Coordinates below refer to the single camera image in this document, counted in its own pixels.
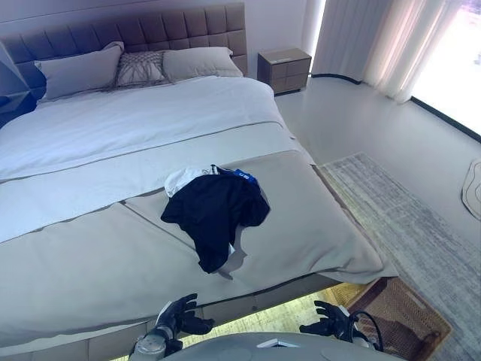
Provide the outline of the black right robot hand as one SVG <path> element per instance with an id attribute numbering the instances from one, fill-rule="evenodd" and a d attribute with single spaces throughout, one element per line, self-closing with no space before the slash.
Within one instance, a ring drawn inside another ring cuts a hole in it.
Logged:
<path id="1" fill-rule="evenodd" d="M 310 325 L 300 325 L 301 333 L 321 336 L 334 336 L 341 341 L 352 342 L 349 317 L 330 303 L 316 300 L 316 313 L 321 315 L 319 321 Z"/>

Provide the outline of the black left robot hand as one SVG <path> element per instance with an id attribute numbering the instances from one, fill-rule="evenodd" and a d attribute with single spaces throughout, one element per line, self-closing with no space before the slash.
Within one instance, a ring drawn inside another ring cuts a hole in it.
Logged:
<path id="1" fill-rule="evenodd" d="M 197 293 L 191 293 L 166 305 L 159 313 L 155 329 L 162 330 L 169 338 L 178 333 L 205 335 L 214 326 L 214 319 L 202 319 L 195 315 Z"/>

